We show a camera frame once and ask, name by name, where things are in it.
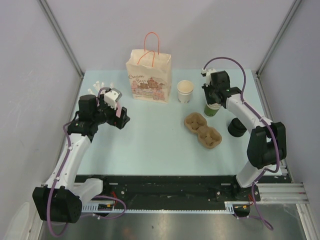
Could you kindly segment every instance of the gray wall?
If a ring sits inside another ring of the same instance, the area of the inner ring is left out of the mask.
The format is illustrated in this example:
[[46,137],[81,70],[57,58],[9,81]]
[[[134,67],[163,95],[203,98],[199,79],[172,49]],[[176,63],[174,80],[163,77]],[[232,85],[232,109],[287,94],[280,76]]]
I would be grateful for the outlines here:
[[276,121],[287,134],[287,164],[303,182],[320,223],[320,1],[303,1],[261,75]]
[[33,189],[57,161],[80,79],[36,0],[2,1],[0,33],[3,239],[23,203],[30,203],[30,214],[34,210]]
[[[200,69],[218,56],[257,69],[294,0],[48,0],[85,70],[126,69],[150,31],[172,67]],[[150,36],[147,48],[157,49]],[[216,68],[236,68],[218,61]]]

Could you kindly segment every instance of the pink handle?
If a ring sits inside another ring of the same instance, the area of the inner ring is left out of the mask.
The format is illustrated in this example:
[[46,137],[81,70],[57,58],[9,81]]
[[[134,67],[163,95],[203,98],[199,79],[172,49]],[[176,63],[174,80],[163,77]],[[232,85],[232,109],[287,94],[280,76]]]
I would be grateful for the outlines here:
[[152,67],[153,67],[153,66],[154,66],[154,62],[155,62],[155,55],[156,55],[155,51],[148,51],[147,53],[143,54],[142,57],[140,57],[140,59],[139,59],[139,61],[138,61],[137,64],[139,65],[140,60],[141,60],[145,55],[147,55],[147,54],[150,53],[150,52],[153,52],[153,59],[152,59]]
[[145,35],[145,37],[144,37],[144,44],[143,44],[144,51],[146,51],[146,40],[147,40],[147,37],[148,37],[149,34],[154,34],[154,35],[156,35],[156,37],[158,38],[158,55],[159,55],[159,54],[160,54],[160,53],[159,53],[160,39],[159,39],[158,34],[156,34],[154,31],[151,31],[151,32],[149,32],[147,35]]
[[121,105],[120,105],[119,102],[116,103],[116,107],[117,107],[117,108],[116,108],[115,115],[116,115],[118,118],[120,118],[122,107],[121,107]]

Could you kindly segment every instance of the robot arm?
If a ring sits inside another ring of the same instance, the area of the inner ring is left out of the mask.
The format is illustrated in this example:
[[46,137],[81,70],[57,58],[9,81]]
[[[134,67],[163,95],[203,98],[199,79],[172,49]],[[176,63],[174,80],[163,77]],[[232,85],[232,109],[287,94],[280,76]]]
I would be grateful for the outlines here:
[[69,144],[64,146],[58,163],[44,187],[36,187],[32,194],[42,220],[47,220],[49,192],[53,186],[50,219],[54,222],[77,222],[82,205],[102,192],[103,182],[100,179],[87,179],[78,187],[75,187],[74,183],[82,158],[98,131],[98,125],[108,123],[122,129],[129,122],[125,107],[122,107],[120,117],[116,116],[117,102],[121,96],[120,91],[112,88],[98,96],[98,99],[95,95],[80,97],[79,111],[67,128]]
[[238,185],[241,188],[247,188],[265,168],[276,164],[274,143],[272,140],[267,141],[268,138],[271,138],[271,135],[265,124],[262,123],[262,119],[270,126],[275,135],[280,160],[287,155],[286,128],[281,122],[274,123],[263,115],[258,118],[243,103],[241,90],[238,87],[230,87],[230,78],[226,71],[217,72],[215,69],[203,69],[201,74],[206,77],[206,83],[202,88],[207,103],[218,103],[228,109],[238,118],[239,124],[250,134],[247,148],[248,162],[236,175]]

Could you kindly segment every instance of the light blue table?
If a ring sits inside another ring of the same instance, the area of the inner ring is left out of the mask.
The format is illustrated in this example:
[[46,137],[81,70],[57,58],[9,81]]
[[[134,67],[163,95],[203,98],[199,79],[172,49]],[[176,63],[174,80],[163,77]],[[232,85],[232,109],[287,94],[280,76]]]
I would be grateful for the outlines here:
[[[240,70],[227,70],[231,86],[242,88]],[[244,96],[260,113],[263,113],[256,85],[250,70],[246,70],[247,85]],[[190,80],[194,83],[192,99],[188,104],[178,102],[177,83]],[[207,149],[197,136],[184,126],[184,119],[193,112],[203,114],[205,95],[201,86],[205,78],[197,70],[173,70],[172,89],[168,104],[133,99],[125,70],[87,71],[80,89],[80,96],[88,89],[97,93],[93,84],[105,86],[114,83],[122,92],[120,104],[127,108],[130,122],[119,130],[108,124],[99,126],[90,148],[81,162],[79,175],[236,175],[246,164],[250,135],[235,138],[227,127],[235,117],[221,108],[211,118],[208,126],[222,135],[222,142],[214,149]]]

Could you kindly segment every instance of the metal floor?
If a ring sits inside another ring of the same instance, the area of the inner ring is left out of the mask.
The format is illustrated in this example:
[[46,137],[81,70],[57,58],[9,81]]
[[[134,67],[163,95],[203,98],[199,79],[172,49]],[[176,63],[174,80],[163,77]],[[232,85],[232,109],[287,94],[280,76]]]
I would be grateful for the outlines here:
[[[230,214],[128,213],[113,220],[93,217],[70,224],[61,240],[305,240],[306,236],[295,204],[260,205],[268,230],[261,221],[236,218]],[[250,215],[256,215],[256,209]],[[54,240],[46,222],[40,240]]]

